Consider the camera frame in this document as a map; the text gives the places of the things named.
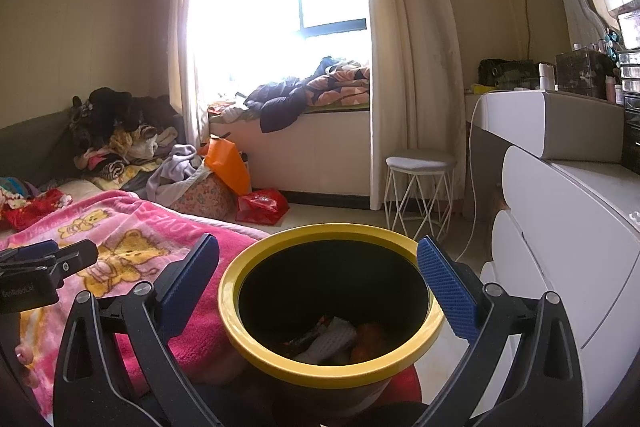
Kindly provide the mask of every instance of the red bag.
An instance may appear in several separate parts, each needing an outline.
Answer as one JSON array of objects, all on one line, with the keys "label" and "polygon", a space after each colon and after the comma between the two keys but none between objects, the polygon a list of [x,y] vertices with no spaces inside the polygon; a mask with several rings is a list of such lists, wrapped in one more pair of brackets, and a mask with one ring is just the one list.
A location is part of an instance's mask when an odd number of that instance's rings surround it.
[{"label": "red bag", "polygon": [[256,190],[238,196],[236,221],[256,225],[275,225],[289,210],[289,203],[275,188]]},{"label": "red bag", "polygon": [[63,192],[60,192],[57,188],[52,188],[36,196],[33,200],[27,200],[25,206],[9,208],[7,204],[4,211],[2,211],[2,215],[11,223],[14,230],[21,232],[37,223],[43,217],[49,216],[52,212],[65,206],[60,201],[63,196]]}]

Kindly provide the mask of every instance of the pink blanket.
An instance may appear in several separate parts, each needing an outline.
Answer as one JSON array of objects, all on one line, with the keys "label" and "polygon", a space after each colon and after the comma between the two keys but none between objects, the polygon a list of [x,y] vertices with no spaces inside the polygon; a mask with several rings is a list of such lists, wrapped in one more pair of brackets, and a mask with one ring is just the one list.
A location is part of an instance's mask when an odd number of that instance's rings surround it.
[{"label": "pink blanket", "polygon": [[[110,190],[45,217],[23,232],[0,241],[0,250],[46,239],[61,247],[81,239],[98,246],[98,262],[65,280],[60,302],[24,312],[21,336],[34,350],[31,368],[40,378],[35,390],[43,415],[52,409],[53,378],[60,340],[71,304],[79,291],[97,297],[125,294],[140,280],[153,281],[172,261],[183,259],[203,233],[220,245],[220,264],[191,315],[184,333],[169,346],[188,377],[196,383],[224,383],[234,376],[239,355],[230,346],[220,316],[217,291],[222,273],[255,239],[221,227],[194,222],[149,201]],[[136,391],[146,391],[142,372],[127,337],[118,343]]]}]

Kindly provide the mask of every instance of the cushioned stool seat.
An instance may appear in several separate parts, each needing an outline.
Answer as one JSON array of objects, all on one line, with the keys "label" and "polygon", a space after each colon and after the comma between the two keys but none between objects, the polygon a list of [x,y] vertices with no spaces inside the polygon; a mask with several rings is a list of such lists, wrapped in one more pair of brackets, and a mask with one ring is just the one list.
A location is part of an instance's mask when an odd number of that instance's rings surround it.
[{"label": "cushioned stool seat", "polygon": [[386,165],[403,172],[446,172],[453,169],[456,159],[446,152],[405,150],[386,159]]},{"label": "cushioned stool seat", "polygon": [[[434,150],[411,149],[403,150],[389,156],[386,159],[388,173],[385,188],[385,217],[386,227],[389,230],[395,230],[398,220],[402,225],[404,235],[408,235],[405,219],[415,219],[415,217],[404,217],[404,211],[407,207],[410,196],[414,197],[420,210],[422,222],[414,235],[414,239],[420,235],[420,230],[429,223],[431,235],[436,239],[442,239],[449,231],[449,223],[453,206],[452,200],[452,174],[456,167],[456,159],[446,153]],[[408,185],[402,199],[399,197],[398,181],[396,172],[408,175]],[[423,187],[421,178],[428,177],[430,185]],[[394,186],[394,195],[396,202],[396,215],[393,223],[390,222],[391,205],[388,202],[389,189],[391,183]],[[425,198],[425,190],[430,190],[431,200]],[[444,208],[441,208],[439,195],[444,195],[446,202]],[[436,212],[438,217],[432,217],[434,207],[437,204]]]}]

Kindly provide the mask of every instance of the blue gripper pad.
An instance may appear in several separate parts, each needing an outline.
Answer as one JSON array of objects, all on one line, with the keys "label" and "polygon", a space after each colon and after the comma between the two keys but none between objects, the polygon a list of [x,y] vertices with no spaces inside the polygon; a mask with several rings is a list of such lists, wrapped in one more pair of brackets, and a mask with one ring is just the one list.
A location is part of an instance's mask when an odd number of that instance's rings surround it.
[{"label": "blue gripper pad", "polygon": [[58,251],[58,244],[53,240],[42,241],[34,245],[18,248],[11,261],[35,261]]},{"label": "blue gripper pad", "polygon": [[193,309],[218,267],[220,249],[210,233],[203,234],[182,261],[168,264],[156,279],[156,321],[164,342],[184,331]]},{"label": "blue gripper pad", "polygon": [[457,337],[470,344],[480,334],[476,327],[477,304],[460,277],[429,237],[418,243],[418,269],[431,289]]}]

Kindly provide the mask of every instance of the electrical cable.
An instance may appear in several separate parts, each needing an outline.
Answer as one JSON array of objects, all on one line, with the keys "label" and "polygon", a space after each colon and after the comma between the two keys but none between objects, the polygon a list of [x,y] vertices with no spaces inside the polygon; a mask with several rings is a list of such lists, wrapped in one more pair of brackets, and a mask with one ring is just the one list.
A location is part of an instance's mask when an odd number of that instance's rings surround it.
[{"label": "electrical cable", "polygon": [[466,250],[468,250],[469,245],[471,245],[471,240],[474,238],[474,233],[476,232],[476,219],[478,217],[478,202],[476,200],[476,184],[474,182],[474,166],[473,166],[473,161],[471,157],[471,138],[474,133],[474,120],[476,119],[476,110],[478,109],[478,104],[480,103],[480,100],[482,100],[488,94],[495,93],[495,92],[504,92],[504,91],[495,90],[495,91],[489,91],[481,94],[480,98],[476,100],[476,105],[474,106],[474,110],[471,113],[471,128],[469,129],[469,177],[471,178],[471,192],[474,195],[474,222],[471,225],[471,234],[469,235],[469,239],[466,242],[466,247],[462,251],[462,253],[455,259],[454,263],[457,263],[460,259],[462,259],[462,256],[466,253]]},{"label": "electrical cable", "polygon": [[524,19],[527,23],[527,60],[531,58],[531,21],[529,20],[529,0],[524,0]]}]

